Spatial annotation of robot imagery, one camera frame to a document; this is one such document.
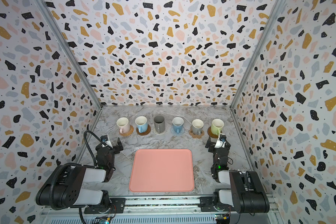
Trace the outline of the light green mug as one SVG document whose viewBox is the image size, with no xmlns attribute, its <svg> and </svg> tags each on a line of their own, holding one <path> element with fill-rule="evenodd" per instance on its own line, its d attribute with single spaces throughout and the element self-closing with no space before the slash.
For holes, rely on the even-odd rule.
<svg viewBox="0 0 336 224">
<path fill-rule="evenodd" d="M 224 122 L 221 119 L 214 119 L 211 124 L 211 133 L 219 136 L 223 130 Z"/>
</svg>

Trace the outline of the woven rattan coaster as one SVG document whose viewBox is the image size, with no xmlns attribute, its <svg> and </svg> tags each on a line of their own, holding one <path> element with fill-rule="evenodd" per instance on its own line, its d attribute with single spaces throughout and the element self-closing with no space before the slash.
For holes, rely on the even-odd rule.
<svg viewBox="0 0 336 224">
<path fill-rule="evenodd" d="M 121 136 L 124 136 L 124 137 L 127 137 L 127 136 L 130 136 L 132 133 L 133 133 L 133 131 L 134 131 L 134 127 L 132 126 L 132 125 L 130 125 L 130 129 L 129 129 L 129 131 L 128 132 L 123 132 L 124 130 L 123 129 L 120 129 L 119 130 L 119 134 L 121 135 Z"/>
</svg>

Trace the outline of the cream mug pink handle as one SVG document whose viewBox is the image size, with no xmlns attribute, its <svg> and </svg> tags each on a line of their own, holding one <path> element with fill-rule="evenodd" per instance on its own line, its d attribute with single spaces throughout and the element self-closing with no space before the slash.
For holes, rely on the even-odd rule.
<svg viewBox="0 0 336 224">
<path fill-rule="evenodd" d="M 129 119 L 126 118 L 126 117 L 121 117 L 121 118 L 119 118 L 119 119 L 117 120 L 116 124 L 117 124 L 117 126 L 119 127 L 119 130 L 120 130 L 120 129 L 123 129 L 123 130 L 124 130 L 124 131 L 123 131 L 124 133 L 125 133 L 125 132 L 128 132 L 129 129 L 130 129 L 130 122 L 129 122 Z"/>
</svg>

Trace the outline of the cream mug grey handle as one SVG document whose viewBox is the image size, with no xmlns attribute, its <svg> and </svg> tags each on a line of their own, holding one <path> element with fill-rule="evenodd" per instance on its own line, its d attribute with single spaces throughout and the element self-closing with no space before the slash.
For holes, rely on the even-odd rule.
<svg viewBox="0 0 336 224">
<path fill-rule="evenodd" d="M 194 135 L 201 135 L 203 133 L 204 123 L 201 119 L 194 119 L 192 121 L 192 132 Z"/>
</svg>

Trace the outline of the brown paw shaped coaster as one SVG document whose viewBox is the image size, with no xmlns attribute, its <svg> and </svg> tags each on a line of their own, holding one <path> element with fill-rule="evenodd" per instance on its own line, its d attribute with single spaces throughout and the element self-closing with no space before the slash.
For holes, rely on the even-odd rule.
<svg viewBox="0 0 336 224">
<path fill-rule="evenodd" d="M 204 131 L 201 131 L 200 134 L 194 134 L 192 128 L 189 130 L 189 135 L 193 138 L 193 139 L 201 139 L 204 136 Z"/>
</svg>

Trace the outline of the cream mug blue handle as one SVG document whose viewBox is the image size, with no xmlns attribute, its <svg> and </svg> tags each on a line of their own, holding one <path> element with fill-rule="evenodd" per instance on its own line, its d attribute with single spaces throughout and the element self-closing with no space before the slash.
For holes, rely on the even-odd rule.
<svg viewBox="0 0 336 224">
<path fill-rule="evenodd" d="M 138 133 L 144 133 L 148 129 L 147 118 L 145 116 L 139 116 L 135 119 L 135 124 L 138 128 Z"/>
</svg>

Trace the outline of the dark brown wooden coaster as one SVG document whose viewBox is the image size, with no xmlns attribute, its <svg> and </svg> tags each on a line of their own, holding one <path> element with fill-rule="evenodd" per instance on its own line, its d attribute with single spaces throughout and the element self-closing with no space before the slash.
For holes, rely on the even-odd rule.
<svg viewBox="0 0 336 224">
<path fill-rule="evenodd" d="M 142 132 L 142 133 L 140 133 L 140 132 L 139 132 L 139 129 L 136 128 L 136 132 L 137 132 L 137 134 L 140 135 L 140 136 L 145 136 L 145 135 L 148 135 L 148 134 L 151 132 L 151 127 L 148 126 L 147 131 Z"/>
</svg>

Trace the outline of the grey mug blue handle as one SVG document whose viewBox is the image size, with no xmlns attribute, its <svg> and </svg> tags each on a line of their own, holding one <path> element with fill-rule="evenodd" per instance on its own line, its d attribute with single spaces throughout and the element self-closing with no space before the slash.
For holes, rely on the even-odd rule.
<svg viewBox="0 0 336 224">
<path fill-rule="evenodd" d="M 180 135 L 183 131 L 184 119 L 181 117 L 175 117 L 172 120 L 174 133 Z"/>
</svg>

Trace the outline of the dark grey mug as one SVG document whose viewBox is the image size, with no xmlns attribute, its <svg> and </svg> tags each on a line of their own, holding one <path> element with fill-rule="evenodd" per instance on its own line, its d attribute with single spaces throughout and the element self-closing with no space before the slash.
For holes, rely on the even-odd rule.
<svg viewBox="0 0 336 224">
<path fill-rule="evenodd" d="M 154 117 L 154 126 L 155 130 L 159 133 L 162 133 L 164 130 L 166 130 L 165 127 L 165 118 L 162 115 L 157 115 Z"/>
</svg>

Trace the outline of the beige braided round coaster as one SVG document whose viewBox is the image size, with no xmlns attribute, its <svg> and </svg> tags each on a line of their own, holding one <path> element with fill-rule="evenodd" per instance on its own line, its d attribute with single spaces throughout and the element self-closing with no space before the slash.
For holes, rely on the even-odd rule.
<svg viewBox="0 0 336 224">
<path fill-rule="evenodd" d="M 163 135 L 167 132 L 167 130 L 164 130 L 162 133 L 157 132 L 155 129 L 153 130 L 156 135 Z"/>
</svg>

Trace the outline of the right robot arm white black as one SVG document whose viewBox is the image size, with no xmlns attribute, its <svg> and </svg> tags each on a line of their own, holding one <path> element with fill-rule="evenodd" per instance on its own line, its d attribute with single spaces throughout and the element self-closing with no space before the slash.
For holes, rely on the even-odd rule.
<svg viewBox="0 0 336 224">
<path fill-rule="evenodd" d="M 231 145 L 226 140 L 213 142 L 208 139 L 205 147 L 213 153 L 211 176 L 217 183 L 228 185 L 228 189 L 215 189 L 211 198 L 200 199 L 201 208 L 237 213 L 267 213 L 270 202 L 262 183 L 255 171 L 238 171 L 230 169 L 229 157 Z"/>
</svg>

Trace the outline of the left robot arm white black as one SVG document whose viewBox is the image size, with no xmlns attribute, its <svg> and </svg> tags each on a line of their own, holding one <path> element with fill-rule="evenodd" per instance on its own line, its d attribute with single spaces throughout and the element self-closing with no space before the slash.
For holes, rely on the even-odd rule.
<svg viewBox="0 0 336 224">
<path fill-rule="evenodd" d="M 53 210 L 85 208 L 86 214 L 107 213 L 114 208 L 106 190 L 83 188 L 84 183 L 107 183 L 114 171 L 115 155 L 123 151 L 120 139 L 117 145 L 97 145 L 96 166 L 66 163 L 59 165 L 38 191 L 37 205 Z"/>
</svg>

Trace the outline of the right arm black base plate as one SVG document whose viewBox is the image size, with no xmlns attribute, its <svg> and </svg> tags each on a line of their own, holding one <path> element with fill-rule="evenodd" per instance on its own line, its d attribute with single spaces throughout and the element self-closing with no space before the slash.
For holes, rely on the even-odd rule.
<svg viewBox="0 0 336 224">
<path fill-rule="evenodd" d="M 229 212 L 235 211 L 234 207 L 230 204 L 224 204 L 220 202 L 218 197 L 200 197 L 200 203 L 198 205 L 201 208 L 201 212 Z"/>
</svg>

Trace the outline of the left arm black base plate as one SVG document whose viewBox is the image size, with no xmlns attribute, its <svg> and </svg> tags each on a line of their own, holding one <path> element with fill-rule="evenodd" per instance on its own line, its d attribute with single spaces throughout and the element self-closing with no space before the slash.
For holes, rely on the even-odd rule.
<svg viewBox="0 0 336 224">
<path fill-rule="evenodd" d="M 97 205 L 89 205 L 84 210 L 84 214 L 121 214 L 125 208 L 125 198 L 104 199 Z"/>
</svg>

